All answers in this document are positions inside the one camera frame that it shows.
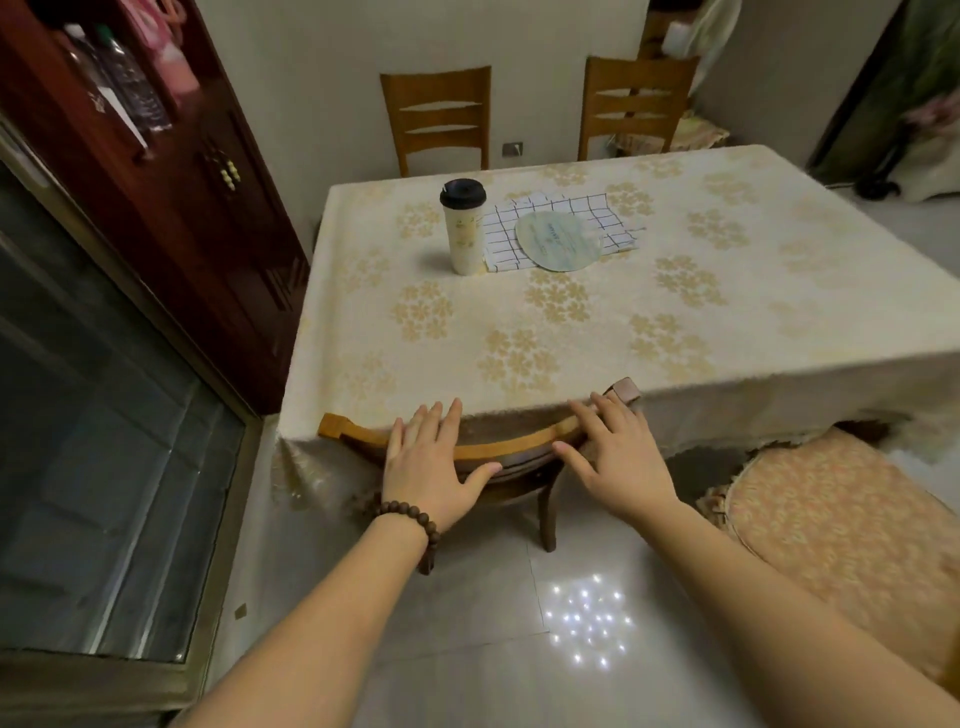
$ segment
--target wooden bead bracelet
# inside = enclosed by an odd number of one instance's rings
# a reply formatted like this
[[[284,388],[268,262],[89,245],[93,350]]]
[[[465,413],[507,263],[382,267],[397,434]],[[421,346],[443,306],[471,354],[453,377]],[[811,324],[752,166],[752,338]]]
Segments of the wooden bead bracelet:
[[[430,517],[422,513],[416,505],[410,503],[398,503],[391,500],[389,503],[380,503],[376,509],[376,515],[382,516],[385,513],[399,513],[401,516],[409,516],[414,521],[423,526],[426,531],[427,548],[436,548],[440,542],[440,533],[437,531],[437,525],[430,521]]]

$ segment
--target cream tablecloth with gold floral pattern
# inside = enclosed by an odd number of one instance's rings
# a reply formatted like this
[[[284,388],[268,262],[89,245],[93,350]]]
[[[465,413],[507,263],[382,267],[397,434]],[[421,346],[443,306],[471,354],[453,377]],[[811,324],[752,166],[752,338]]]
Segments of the cream tablecloth with gold floral pattern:
[[[537,408],[624,376],[668,452],[858,417],[911,417],[907,434],[928,449],[955,433],[960,281],[769,149],[472,176],[489,204],[606,192],[628,229],[646,231],[637,250],[570,274],[462,278],[438,201],[454,175],[333,187],[280,413],[278,485],[333,507],[375,483],[315,440],[326,411],[383,426],[457,396],[474,414]]]

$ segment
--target wooden cabinet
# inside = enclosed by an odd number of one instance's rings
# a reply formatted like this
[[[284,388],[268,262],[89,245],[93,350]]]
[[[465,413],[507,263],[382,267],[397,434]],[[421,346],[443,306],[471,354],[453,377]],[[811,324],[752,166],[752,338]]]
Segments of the wooden cabinet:
[[[277,411],[308,264],[192,0],[182,50],[201,89],[176,105],[118,0],[0,6],[0,109],[111,247],[260,414]],[[104,22],[173,121],[147,154],[95,108],[50,31]]]

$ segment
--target black lid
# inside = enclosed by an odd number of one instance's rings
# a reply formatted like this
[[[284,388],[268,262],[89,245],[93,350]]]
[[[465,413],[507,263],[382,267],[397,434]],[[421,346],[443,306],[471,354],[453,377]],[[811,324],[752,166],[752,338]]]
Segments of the black lid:
[[[450,209],[474,209],[487,201],[487,190],[477,180],[450,180],[440,193],[440,204]]]

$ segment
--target white cup with black lid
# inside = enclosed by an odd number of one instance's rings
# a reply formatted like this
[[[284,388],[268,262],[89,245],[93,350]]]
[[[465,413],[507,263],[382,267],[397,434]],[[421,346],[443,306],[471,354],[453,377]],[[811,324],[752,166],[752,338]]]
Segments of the white cup with black lid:
[[[487,190],[477,180],[451,180],[440,193],[453,270],[461,276],[487,272],[484,258],[483,205]]]

